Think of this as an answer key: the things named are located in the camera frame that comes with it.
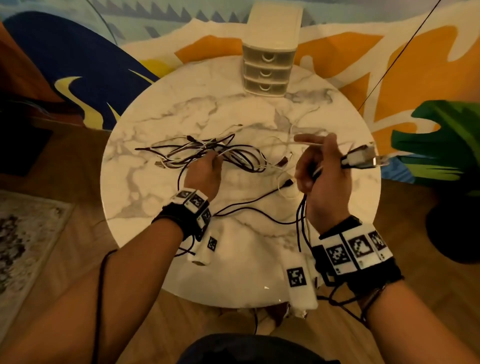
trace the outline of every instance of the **forearm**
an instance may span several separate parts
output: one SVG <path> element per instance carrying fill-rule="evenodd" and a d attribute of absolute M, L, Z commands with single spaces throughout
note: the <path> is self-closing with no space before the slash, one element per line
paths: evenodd
<path fill-rule="evenodd" d="M 367 322 L 387 364 L 479 364 L 404 281 L 388 285 Z"/>
<path fill-rule="evenodd" d="M 182 241 L 161 219 L 111 255 L 103 289 L 100 363 L 113 363 L 150 311 Z M 14 343 L 4 359 L 17 363 L 89 363 L 99 267 L 75 283 Z"/>

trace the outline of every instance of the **beige rug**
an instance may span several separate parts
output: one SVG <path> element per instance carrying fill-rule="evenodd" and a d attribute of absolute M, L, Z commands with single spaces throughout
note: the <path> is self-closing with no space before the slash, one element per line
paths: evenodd
<path fill-rule="evenodd" d="M 0 342 L 63 230 L 72 204 L 0 190 Z"/>

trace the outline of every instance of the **person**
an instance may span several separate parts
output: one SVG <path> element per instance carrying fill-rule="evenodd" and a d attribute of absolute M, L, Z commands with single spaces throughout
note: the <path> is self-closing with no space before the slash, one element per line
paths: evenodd
<path fill-rule="evenodd" d="M 306 217 L 323 234 L 350 217 L 350 171 L 340 168 L 342 155 L 334 134 L 325 138 L 301 134 L 295 140 L 323 143 L 322 149 L 306 149 L 295 173 L 299 190 L 307 195 Z M 323 172 L 313 181 L 309 171 L 312 164 L 319 163 Z M 189 165 L 184 187 L 199 190 L 213 200 L 220 187 L 221 168 L 222 158 L 213 151 L 207 153 Z M 156 219 L 109 257 L 104 275 L 99 363 L 114 363 L 144 321 L 183 236 L 175 219 Z M 3 353 L 0 362 L 89 363 L 94 346 L 98 278 L 99 267 L 72 285 Z M 480 363 L 402 279 L 384 287 L 366 320 L 387 364 Z M 324 361 L 313 351 L 278 337 L 221 333 L 200 338 L 179 361 L 210 362 Z"/>

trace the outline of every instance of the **colorful wall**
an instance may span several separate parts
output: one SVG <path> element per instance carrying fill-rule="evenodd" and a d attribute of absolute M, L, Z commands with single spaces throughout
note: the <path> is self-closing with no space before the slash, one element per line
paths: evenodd
<path fill-rule="evenodd" d="M 165 74 L 240 55 L 253 2 L 0 0 L 0 90 L 112 129 Z M 383 176 L 479 189 L 480 0 L 300 2 L 295 63 L 357 107 L 392 157 Z"/>

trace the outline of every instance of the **white marble table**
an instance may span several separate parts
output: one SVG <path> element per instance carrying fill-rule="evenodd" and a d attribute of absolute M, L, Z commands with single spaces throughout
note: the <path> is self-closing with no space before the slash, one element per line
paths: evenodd
<path fill-rule="evenodd" d="M 215 137 L 228 127 L 236 131 L 233 144 L 264 146 L 292 134 L 335 132 L 340 149 L 373 141 L 353 105 L 327 81 L 294 66 L 285 97 L 258 97 L 243 91 L 240 57 L 222 57 L 188 64 L 146 89 L 122 115 L 105 148 L 101 194 L 108 226 L 121 247 L 145 229 L 175 192 L 180 170 L 155 165 L 158 157 L 137 147 L 178 135 Z M 262 148 L 275 162 L 285 146 Z M 305 146 L 288 146 L 294 166 Z M 224 163 L 222 184 L 212 213 L 255 199 L 276 188 L 279 170 L 247 173 Z M 350 211 L 373 221 L 380 198 L 380 170 L 353 170 Z M 301 200 L 296 186 L 274 193 L 253 206 L 281 221 L 295 220 Z M 279 249 L 296 247 L 296 228 L 278 225 L 254 211 L 218 218 L 223 232 L 212 263 L 200 267 L 187 256 L 174 258 L 163 288 L 190 301 L 220 307 L 261 307 L 288 300 Z M 317 238 L 312 231 L 312 239 Z M 188 248 L 191 240 L 182 243 Z"/>

